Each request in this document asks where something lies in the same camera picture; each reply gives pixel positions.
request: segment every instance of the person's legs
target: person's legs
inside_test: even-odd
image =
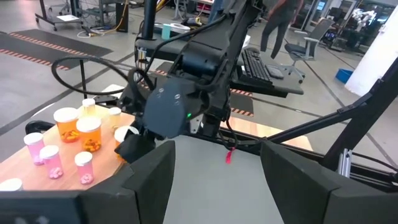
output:
[[[287,28],[289,27],[289,22],[290,21],[284,21],[279,23],[278,25],[278,34],[276,35],[276,41],[275,41],[275,46],[274,49],[272,50],[271,58],[274,59],[276,55],[278,54],[280,47],[282,46],[282,42],[285,37],[285,33]]]
[[[210,15],[209,15],[209,19],[208,19],[208,23],[213,22],[213,20],[215,19],[217,12],[219,10],[223,9],[223,0],[214,0],[213,1],[213,5],[211,6],[211,11],[210,11]]]
[[[267,50],[267,44],[268,44],[268,37],[272,33],[272,31],[278,27],[279,25],[279,19],[277,16],[271,16],[262,31],[261,35],[261,44],[260,44],[260,51],[265,52]]]

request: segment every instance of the blue bin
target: blue bin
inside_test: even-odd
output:
[[[345,69],[339,69],[337,74],[336,74],[336,78],[338,80],[340,80],[342,83],[347,83],[347,81],[349,80],[349,78],[351,77],[351,75],[353,74],[354,71],[350,71],[350,70],[345,70]]]

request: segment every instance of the computer keyboard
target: computer keyboard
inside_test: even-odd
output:
[[[272,84],[269,72],[264,67],[258,53],[250,50],[243,50],[242,58],[245,72],[239,77],[239,81],[253,85],[260,85],[261,83],[267,85]]]

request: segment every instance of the black floor mat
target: black floor mat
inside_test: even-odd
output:
[[[35,44],[68,52],[70,54],[94,55],[97,57],[102,57],[112,52],[112,50],[106,49],[104,47],[87,44],[78,40],[62,37],[60,35],[38,29],[14,32],[10,33],[9,35],[24,41],[29,41]]]
[[[0,53],[48,66],[51,66],[55,59],[69,55],[67,52],[33,44],[4,34],[0,35]],[[66,60],[60,63],[59,68],[68,70],[78,65],[79,61],[77,60]]]
[[[156,73],[158,73],[160,77],[158,78],[159,85],[164,82],[164,78],[162,78],[162,76],[167,74],[171,66],[172,63],[164,62],[155,69]],[[231,111],[246,116],[254,116],[253,100],[250,97],[251,93],[233,89],[231,89],[231,92]]]

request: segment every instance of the pink pill bottle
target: pink pill bottle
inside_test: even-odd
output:
[[[94,181],[93,155],[90,152],[79,152],[75,156],[75,164],[79,173],[80,183],[91,184]]]
[[[29,149],[33,164],[43,165],[44,161],[40,158],[40,150],[44,147],[42,133],[30,133],[24,137],[24,143]]]
[[[58,179],[63,175],[59,151],[58,146],[44,146],[40,150],[40,158],[44,161],[50,179]]]

